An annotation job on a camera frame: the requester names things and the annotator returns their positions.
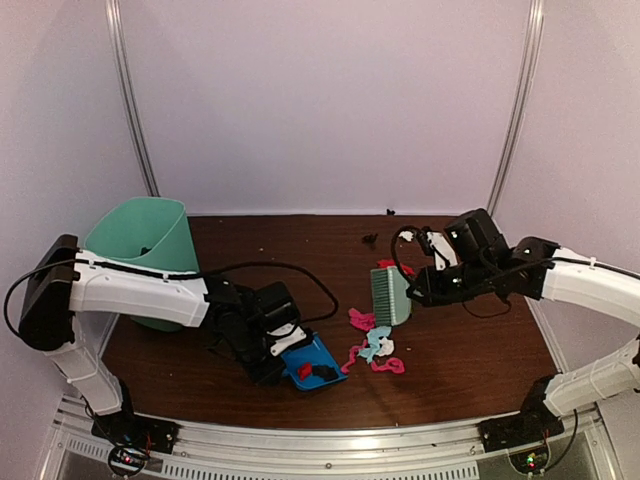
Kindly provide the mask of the black scrap upper centre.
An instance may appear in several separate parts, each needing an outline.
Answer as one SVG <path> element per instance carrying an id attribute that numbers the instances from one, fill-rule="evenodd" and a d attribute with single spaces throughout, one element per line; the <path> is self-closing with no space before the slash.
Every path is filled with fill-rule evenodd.
<path id="1" fill-rule="evenodd" d="M 324 381 L 333 381 L 339 378 L 338 371 L 328 365 L 313 365 L 313 375 Z"/>

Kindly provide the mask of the right aluminium corner post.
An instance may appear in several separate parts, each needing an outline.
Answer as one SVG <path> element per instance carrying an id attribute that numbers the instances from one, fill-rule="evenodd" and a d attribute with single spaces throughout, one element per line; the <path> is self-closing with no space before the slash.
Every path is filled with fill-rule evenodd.
<path id="1" fill-rule="evenodd" d="M 539 61 L 544 34 L 544 21 L 545 2 L 543 0 L 531 0 L 529 2 L 529 13 L 514 100 L 507 124 L 498 168 L 487 203 L 487 210 L 491 216 L 496 214 L 500 200 L 503 196 L 509 170 L 515 156 L 517 143 L 524 124 L 526 107 L 531 94 Z"/>

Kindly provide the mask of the white scrap far back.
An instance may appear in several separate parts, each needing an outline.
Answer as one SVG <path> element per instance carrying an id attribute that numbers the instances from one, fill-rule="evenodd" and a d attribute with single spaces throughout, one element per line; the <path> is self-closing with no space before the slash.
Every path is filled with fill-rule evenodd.
<path id="1" fill-rule="evenodd" d="M 409 231 L 403 231 L 399 234 L 399 238 L 401 240 L 403 240 L 404 242 L 412 242 L 414 239 L 414 234 L 412 232 Z"/>

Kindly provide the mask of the pink paper scrap middle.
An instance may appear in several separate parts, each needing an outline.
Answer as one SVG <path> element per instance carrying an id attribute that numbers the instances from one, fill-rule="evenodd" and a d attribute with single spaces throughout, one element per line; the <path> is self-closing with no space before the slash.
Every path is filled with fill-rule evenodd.
<path id="1" fill-rule="evenodd" d="M 376 317 L 373 313 L 362 313 L 355 308 L 348 310 L 349 323 L 354 328 L 369 332 L 376 327 Z"/>

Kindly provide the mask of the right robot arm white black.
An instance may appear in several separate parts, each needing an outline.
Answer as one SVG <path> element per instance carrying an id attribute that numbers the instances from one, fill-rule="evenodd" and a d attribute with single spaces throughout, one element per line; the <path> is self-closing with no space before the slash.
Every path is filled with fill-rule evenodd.
<path id="1" fill-rule="evenodd" d="M 468 211 L 443 232 L 411 227 L 431 266 L 407 276 L 408 298 L 425 307 L 465 304 L 492 294 L 504 304 L 513 295 L 577 305 L 630 325 L 639 324 L 638 274 L 529 236 L 507 244 L 483 209 Z M 513 419 L 519 440 L 535 440 L 562 417 L 598 400 L 639 387 L 639 341 L 581 368 L 536 383 L 524 411 Z"/>

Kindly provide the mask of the green plastic trash bin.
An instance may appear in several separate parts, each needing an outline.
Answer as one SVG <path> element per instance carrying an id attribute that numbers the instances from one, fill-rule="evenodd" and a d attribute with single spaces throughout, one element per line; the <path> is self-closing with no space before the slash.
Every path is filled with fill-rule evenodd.
<path id="1" fill-rule="evenodd" d="M 133 198 L 94 227 L 78 256 L 81 278 L 72 289 L 73 311 L 115 312 L 147 327 L 197 328 L 208 304 L 186 207 L 160 197 Z"/>

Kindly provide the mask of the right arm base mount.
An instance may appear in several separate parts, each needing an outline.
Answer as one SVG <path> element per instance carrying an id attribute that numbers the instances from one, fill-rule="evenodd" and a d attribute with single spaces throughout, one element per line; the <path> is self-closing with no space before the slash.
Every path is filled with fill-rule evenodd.
<path id="1" fill-rule="evenodd" d="M 540 442 L 547 435 L 555 436 L 564 432 L 561 418 L 543 403 L 545 389 L 551 379 L 552 376 L 545 376 L 536 380 L 517 413 L 490 418 L 478 424 L 485 452 Z"/>

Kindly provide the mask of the blue plastic dustpan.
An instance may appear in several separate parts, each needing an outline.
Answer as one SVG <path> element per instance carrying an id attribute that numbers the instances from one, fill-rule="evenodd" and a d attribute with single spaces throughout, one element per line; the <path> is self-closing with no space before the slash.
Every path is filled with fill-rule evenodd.
<path id="1" fill-rule="evenodd" d="M 302 392 L 322 389 L 347 379 L 317 333 L 301 346 L 285 350 L 281 358 L 285 365 L 283 376 Z"/>

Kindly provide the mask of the white paper scrap upper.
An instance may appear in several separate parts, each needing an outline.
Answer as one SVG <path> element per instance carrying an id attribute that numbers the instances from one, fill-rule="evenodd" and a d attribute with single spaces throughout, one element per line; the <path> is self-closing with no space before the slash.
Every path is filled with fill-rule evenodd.
<path id="1" fill-rule="evenodd" d="M 395 343 L 390 338 L 380 338 L 378 350 L 375 355 L 378 357 L 391 356 L 395 350 Z"/>

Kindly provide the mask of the pink paper scrap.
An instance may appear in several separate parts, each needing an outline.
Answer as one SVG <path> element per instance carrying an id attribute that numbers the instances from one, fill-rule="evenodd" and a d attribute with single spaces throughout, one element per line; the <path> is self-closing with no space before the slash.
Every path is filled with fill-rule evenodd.
<path id="1" fill-rule="evenodd" d="M 349 323 L 354 328 L 369 332 L 376 327 L 376 317 L 373 313 L 362 313 L 355 308 L 348 310 Z"/>
<path id="2" fill-rule="evenodd" d="M 374 372 L 391 372 L 395 375 L 402 375 L 406 371 L 404 362 L 396 357 L 391 357 L 382 364 L 372 361 L 370 368 Z"/>

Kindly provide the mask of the aluminium corner post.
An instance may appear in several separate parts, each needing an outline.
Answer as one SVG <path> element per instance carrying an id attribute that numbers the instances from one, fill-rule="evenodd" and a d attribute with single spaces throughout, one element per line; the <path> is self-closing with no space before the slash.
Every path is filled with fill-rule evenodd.
<path id="1" fill-rule="evenodd" d="M 116 74 L 134 154 L 147 194 L 152 197 L 159 197 L 160 189 L 150 160 L 128 61 L 121 2 L 117 0 L 106 0 L 105 9 Z"/>
<path id="2" fill-rule="evenodd" d="M 503 196 L 509 170 L 515 156 L 517 143 L 524 124 L 526 107 L 531 94 L 539 61 L 544 34 L 544 21 L 545 2 L 543 0 L 531 0 L 529 2 L 529 13 L 514 100 L 507 124 L 498 168 L 487 203 L 487 210 L 491 216 L 496 214 L 500 200 Z"/>

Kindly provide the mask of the black scrap far back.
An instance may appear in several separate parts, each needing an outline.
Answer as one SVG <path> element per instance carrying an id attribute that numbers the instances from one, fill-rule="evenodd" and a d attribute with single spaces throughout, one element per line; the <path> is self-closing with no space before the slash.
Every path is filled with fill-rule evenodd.
<path id="1" fill-rule="evenodd" d="M 378 233 L 370 233 L 370 234 L 366 234 L 362 237 L 361 242 L 366 245 L 368 248 L 370 248 L 371 250 L 375 250 L 376 249 L 376 245 L 377 245 L 377 239 L 378 239 L 379 234 Z"/>

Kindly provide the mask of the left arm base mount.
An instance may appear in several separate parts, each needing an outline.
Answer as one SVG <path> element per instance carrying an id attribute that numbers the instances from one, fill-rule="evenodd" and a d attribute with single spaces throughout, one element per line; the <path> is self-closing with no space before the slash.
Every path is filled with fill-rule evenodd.
<path id="1" fill-rule="evenodd" d="M 120 387 L 123 396 L 120 411 L 98 415 L 89 404 L 85 405 L 87 414 L 93 421 L 91 433 L 109 440 L 113 445 L 171 454 L 179 432 L 178 424 L 135 413 L 128 387 L 123 382 Z"/>

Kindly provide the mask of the pink paper scrap left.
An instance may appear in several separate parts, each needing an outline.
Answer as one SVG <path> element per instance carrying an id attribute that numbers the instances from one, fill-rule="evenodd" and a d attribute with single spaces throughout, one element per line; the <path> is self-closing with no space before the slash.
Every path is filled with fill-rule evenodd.
<path id="1" fill-rule="evenodd" d="M 370 368 L 374 372 L 391 372 L 395 375 L 402 375 L 406 371 L 404 362 L 396 357 L 391 357 L 382 364 L 372 361 Z"/>

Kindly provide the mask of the mint green hand brush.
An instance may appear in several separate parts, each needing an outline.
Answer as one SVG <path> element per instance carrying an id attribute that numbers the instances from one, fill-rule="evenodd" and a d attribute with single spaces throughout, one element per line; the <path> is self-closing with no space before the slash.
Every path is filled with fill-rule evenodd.
<path id="1" fill-rule="evenodd" d="M 406 295 L 409 284 L 395 266 L 371 270 L 370 285 L 377 327 L 396 327 L 410 318 L 412 304 Z"/>

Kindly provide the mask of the aluminium front frame rail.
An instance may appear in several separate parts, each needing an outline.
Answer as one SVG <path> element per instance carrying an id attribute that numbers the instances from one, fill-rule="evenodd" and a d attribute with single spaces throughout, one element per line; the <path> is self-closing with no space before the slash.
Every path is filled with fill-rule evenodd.
<path id="1" fill-rule="evenodd" d="M 571 448 L 544 475 L 521 474 L 508 449 L 484 449 L 485 418 L 374 429 L 291 430 L 173 420 L 170 454 L 132 479 L 624 479 L 597 407 L 582 408 Z M 112 445 L 91 435 L 84 402 L 63 396 L 35 479 L 118 479 Z"/>

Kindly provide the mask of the left aluminium corner post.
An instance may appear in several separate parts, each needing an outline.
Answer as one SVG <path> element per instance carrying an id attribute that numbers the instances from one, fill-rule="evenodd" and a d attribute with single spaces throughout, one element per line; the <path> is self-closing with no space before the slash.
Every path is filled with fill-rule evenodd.
<path id="1" fill-rule="evenodd" d="M 147 194 L 152 197 L 159 197 L 160 189 L 150 160 L 128 61 L 121 2 L 117 0 L 106 0 L 105 9 L 116 74 L 134 154 Z"/>

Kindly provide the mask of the pink scrap upper small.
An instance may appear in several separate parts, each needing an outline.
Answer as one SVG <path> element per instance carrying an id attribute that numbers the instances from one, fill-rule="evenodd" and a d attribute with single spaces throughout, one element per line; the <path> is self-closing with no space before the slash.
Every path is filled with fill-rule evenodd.
<path id="1" fill-rule="evenodd" d="M 348 359 L 347 361 L 340 367 L 340 371 L 345 374 L 348 375 L 350 372 L 350 368 L 357 362 L 357 359 L 359 358 L 359 352 L 364 349 L 364 346 L 362 345 L 354 345 L 349 349 L 348 352 Z"/>

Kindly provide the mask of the small red paper scrap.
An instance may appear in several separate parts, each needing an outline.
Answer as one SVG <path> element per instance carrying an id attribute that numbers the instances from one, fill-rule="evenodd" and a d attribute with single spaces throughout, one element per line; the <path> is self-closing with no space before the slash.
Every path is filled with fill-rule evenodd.
<path id="1" fill-rule="evenodd" d="M 297 369 L 298 378 L 302 381 L 304 381 L 306 378 L 308 378 L 312 374 L 313 374 L 313 366 L 310 363 L 305 363 Z"/>

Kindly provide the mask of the light blue scrap upper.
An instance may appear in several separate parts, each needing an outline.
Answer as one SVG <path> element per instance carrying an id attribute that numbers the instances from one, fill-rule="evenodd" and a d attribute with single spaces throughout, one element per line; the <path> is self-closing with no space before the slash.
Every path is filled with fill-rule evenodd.
<path id="1" fill-rule="evenodd" d="M 379 339 L 391 339 L 391 333 L 392 328 L 390 326 L 375 327 L 367 332 L 364 349 L 359 352 L 359 357 L 365 359 L 368 364 L 371 364 L 371 362 L 378 357 L 375 353 L 378 350 Z"/>

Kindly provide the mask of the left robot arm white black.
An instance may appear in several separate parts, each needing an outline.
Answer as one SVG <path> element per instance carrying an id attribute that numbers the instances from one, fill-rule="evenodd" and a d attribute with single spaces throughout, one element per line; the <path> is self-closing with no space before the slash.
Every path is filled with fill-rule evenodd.
<path id="1" fill-rule="evenodd" d="M 116 313 L 204 328 L 222 337 L 257 384 L 278 380 L 282 354 L 310 337 L 281 282 L 253 290 L 220 273 L 127 265 L 79 248 L 72 235 L 60 236 L 20 281 L 26 290 L 18 336 L 51 359 L 123 444 L 143 436 L 143 421 L 127 409 L 123 381 L 87 344 L 78 314 Z"/>

